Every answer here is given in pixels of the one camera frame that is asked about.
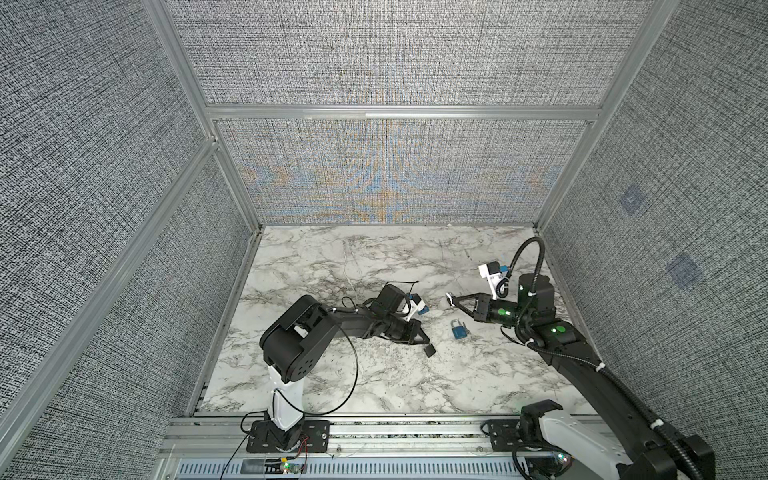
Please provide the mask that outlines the blue padlock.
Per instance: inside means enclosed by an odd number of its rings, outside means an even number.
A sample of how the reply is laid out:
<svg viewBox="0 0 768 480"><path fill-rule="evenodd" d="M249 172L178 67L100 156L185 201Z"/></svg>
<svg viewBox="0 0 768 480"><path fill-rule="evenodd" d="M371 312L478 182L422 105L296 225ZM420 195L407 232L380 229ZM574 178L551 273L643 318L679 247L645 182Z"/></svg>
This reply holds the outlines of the blue padlock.
<svg viewBox="0 0 768 480"><path fill-rule="evenodd" d="M458 319L452 320L450 326L455 340L462 340L469 336L466 325Z"/></svg>

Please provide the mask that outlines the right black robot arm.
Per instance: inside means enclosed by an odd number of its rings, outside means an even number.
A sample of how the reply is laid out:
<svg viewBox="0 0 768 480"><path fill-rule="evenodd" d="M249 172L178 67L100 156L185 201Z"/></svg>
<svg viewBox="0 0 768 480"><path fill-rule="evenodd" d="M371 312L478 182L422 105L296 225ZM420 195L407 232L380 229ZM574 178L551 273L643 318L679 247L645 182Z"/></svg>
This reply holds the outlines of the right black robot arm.
<svg viewBox="0 0 768 480"><path fill-rule="evenodd" d="M547 276L521 275L514 301L487 293L447 298L478 323L512 330L522 346L581 393L612 433L598 434L559 404L541 401L522 409L517 449L569 456L602 479L715 478L713 448L663 420L607 367L573 324L557 316L555 288Z"/></svg>

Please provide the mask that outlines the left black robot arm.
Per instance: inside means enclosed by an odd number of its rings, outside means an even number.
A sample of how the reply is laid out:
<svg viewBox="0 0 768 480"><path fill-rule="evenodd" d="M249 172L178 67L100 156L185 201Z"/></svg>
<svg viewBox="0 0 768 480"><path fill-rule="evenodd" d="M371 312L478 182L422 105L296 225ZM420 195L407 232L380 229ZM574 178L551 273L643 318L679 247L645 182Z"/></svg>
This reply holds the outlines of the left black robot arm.
<svg viewBox="0 0 768 480"><path fill-rule="evenodd" d="M422 346L427 357L435 355L418 319L428 307L419 295L402 290L404 284L387 282L377 296L341 308L303 295L267 328L259 346L273 384L265 414L270 426L280 434L291 433L309 415L303 408L304 378L337 337Z"/></svg>

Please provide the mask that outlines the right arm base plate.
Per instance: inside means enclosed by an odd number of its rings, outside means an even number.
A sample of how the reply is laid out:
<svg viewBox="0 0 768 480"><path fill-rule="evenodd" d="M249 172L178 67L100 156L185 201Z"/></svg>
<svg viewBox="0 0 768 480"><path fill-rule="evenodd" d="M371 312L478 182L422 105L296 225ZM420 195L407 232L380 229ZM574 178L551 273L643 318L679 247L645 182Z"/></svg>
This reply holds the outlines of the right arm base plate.
<svg viewBox="0 0 768 480"><path fill-rule="evenodd" d="M511 452L516 446L539 440L535 428L528 420L486 420L480 430L488 437L493 452Z"/></svg>

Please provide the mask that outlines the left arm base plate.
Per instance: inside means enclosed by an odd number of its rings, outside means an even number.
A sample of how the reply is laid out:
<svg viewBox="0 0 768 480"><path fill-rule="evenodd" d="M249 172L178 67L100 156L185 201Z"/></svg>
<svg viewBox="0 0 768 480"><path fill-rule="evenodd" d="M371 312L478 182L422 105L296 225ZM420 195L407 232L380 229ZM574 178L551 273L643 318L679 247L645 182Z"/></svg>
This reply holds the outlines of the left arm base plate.
<svg viewBox="0 0 768 480"><path fill-rule="evenodd" d="M254 422L246 444L248 453L290 453L300 447L309 453L326 453L331 423L325 420L300 420L289 430L280 429L273 421Z"/></svg>

